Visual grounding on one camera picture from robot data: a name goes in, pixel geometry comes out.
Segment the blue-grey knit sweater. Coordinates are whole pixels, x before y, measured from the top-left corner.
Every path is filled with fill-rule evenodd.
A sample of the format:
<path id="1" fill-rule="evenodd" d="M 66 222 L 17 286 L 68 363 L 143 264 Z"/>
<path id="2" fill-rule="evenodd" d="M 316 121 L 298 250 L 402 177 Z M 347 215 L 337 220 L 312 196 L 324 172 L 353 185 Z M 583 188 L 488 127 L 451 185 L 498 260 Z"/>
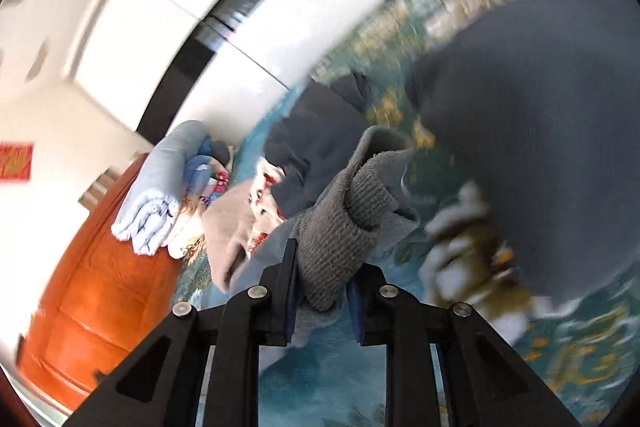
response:
<path id="1" fill-rule="evenodd" d="M 342 314 L 347 282 L 370 258 L 382 256 L 420 225 L 402 178 L 414 150 L 392 129 L 371 127 L 355 152 L 309 209 L 279 225 L 231 277 L 233 295 L 258 283 L 262 270 L 279 263 L 289 239 L 303 297 L 296 309 L 292 343 L 303 347 L 315 329 Z"/>

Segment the orange wooden headboard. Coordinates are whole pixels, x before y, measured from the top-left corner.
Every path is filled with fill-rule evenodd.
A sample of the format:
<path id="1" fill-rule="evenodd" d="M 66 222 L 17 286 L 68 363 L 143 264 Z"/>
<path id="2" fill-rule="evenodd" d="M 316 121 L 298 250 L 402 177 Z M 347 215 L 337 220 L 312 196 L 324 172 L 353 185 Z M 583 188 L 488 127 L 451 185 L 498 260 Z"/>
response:
<path id="1" fill-rule="evenodd" d="M 144 163 L 136 159 L 68 245 L 43 291 L 17 355 L 29 386 L 76 410 L 100 379 L 160 324 L 181 263 L 166 249 L 138 256 L 111 233 Z"/>

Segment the floral folded quilt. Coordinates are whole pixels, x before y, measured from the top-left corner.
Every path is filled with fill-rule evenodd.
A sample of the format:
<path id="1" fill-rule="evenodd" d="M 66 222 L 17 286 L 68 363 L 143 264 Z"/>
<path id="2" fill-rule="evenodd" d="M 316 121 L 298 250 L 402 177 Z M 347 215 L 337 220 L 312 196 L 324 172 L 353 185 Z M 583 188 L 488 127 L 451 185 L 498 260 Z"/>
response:
<path id="1" fill-rule="evenodd" d="M 227 192 L 233 160 L 233 147 L 222 141 L 207 140 L 198 155 L 186 163 L 183 198 L 177 220 L 166 241 L 174 259 L 191 259 L 204 247 L 204 211 Z"/>

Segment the light blue folded quilt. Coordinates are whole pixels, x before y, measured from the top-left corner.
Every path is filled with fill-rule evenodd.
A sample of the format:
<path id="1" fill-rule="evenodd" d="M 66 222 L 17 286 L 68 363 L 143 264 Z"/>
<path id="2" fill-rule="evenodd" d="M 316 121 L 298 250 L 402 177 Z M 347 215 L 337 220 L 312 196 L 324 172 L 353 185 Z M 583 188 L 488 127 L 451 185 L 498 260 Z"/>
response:
<path id="1" fill-rule="evenodd" d="M 178 124 L 146 156 L 111 226 L 119 242 L 131 242 L 139 256 L 154 256 L 175 224 L 188 161 L 210 139 L 204 124 Z"/>

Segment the fluffy beige yellow sweater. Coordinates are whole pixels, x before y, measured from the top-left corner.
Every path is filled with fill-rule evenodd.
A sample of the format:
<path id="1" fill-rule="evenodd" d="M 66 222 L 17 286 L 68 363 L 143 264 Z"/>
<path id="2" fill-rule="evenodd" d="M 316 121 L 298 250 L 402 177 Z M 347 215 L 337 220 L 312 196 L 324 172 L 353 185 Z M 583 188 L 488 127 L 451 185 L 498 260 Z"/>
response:
<path id="1" fill-rule="evenodd" d="M 235 185 L 214 200 L 202 216 L 210 276 L 224 293 L 248 259 L 248 238 L 255 222 L 251 187 L 250 181 Z"/>

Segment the cartoon print white pants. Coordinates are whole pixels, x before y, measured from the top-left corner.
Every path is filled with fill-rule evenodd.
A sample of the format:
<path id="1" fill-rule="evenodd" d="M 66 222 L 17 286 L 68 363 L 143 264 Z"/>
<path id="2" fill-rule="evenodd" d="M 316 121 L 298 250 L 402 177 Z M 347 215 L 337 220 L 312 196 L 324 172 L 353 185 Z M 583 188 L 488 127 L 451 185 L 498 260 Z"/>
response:
<path id="1" fill-rule="evenodd" d="M 252 257 L 260 244 L 285 221 L 271 189 L 284 180 L 284 171 L 265 157 L 256 162 L 256 173 L 250 186 L 250 209 L 254 215 L 253 224 L 247 239 L 247 254 Z"/>

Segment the dark grey garment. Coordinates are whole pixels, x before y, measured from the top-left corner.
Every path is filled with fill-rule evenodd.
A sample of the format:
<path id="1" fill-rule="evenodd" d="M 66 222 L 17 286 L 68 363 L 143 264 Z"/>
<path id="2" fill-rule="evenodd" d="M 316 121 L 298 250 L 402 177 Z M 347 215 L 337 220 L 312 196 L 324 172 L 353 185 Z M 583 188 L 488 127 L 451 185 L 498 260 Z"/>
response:
<path id="1" fill-rule="evenodd" d="M 585 297 L 638 259 L 637 0 L 513 1 L 422 57 L 405 89 L 535 295 Z"/>

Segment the white black wardrobe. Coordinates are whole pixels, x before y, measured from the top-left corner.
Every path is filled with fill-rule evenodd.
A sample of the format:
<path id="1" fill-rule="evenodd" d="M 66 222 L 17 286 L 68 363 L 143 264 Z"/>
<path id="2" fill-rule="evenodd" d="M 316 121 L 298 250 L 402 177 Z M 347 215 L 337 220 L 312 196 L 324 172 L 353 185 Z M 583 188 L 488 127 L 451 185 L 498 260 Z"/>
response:
<path id="1" fill-rule="evenodd" d="M 235 144 L 382 1 L 104 0 L 74 77 L 151 143 L 193 119 Z"/>

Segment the red wall decoration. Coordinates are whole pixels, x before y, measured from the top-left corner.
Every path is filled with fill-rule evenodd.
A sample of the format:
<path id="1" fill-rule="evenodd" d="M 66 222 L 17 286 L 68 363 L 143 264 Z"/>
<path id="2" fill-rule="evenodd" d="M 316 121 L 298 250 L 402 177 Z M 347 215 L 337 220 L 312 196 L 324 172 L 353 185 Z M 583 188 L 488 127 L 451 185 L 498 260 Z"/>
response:
<path id="1" fill-rule="evenodd" d="M 0 144 L 0 180 L 2 182 L 27 182 L 32 172 L 32 143 Z"/>

